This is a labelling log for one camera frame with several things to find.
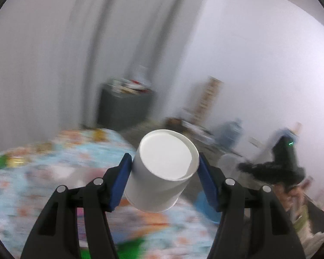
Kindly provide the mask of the white paper cup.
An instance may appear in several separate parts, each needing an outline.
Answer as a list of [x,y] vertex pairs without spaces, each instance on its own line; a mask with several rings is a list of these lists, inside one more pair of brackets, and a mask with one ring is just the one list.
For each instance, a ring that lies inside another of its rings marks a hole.
[[144,212],[166,211],[175,205],[199,163],[196,146],[183,134],[167,129],[149,132],[135,153],[124,195]]

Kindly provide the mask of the blue water jug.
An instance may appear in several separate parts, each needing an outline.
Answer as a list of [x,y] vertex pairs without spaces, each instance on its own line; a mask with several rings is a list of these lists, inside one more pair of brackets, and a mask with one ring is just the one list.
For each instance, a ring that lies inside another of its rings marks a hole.
[[225,122],[218,129],[215,141],[220,148],[223,148],[226,151],[231,151],[236,146],[237,142],[239,142],[242,135],[242,120],[236,118],[232,121]]

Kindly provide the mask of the floral tablecloth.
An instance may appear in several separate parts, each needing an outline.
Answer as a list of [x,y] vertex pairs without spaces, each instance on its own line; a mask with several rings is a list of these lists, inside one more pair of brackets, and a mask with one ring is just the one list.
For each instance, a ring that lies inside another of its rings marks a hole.
[[137,156],[102,129],[0,153],[0,258],[208,258],[217,226],[181,195],[133,202]]

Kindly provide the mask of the dark grey cabinet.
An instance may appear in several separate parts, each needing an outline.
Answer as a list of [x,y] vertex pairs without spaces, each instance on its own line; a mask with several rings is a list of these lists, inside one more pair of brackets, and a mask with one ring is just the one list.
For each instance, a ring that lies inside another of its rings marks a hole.
[[117,93],[103,84],[97,113],[97,125],[112,130],[124,130],[147,119],[155,93]]

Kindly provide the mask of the clutter on cabinet top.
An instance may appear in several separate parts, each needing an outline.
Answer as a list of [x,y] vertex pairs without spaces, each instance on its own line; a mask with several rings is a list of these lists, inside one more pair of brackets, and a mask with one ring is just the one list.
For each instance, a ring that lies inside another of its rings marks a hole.
[[138,66],[131,78],[112,79],[108,83],[110,90],[116,94],[139,95],[151,92],[151,82],[147,78],[148,68]]

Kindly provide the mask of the grey curtain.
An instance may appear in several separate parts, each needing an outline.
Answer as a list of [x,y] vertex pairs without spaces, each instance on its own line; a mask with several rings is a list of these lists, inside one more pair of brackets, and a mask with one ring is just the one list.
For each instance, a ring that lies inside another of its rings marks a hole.
[[159,119],[204,0],[0,0],[0,152],[93,127],[100,87],[144,71]]

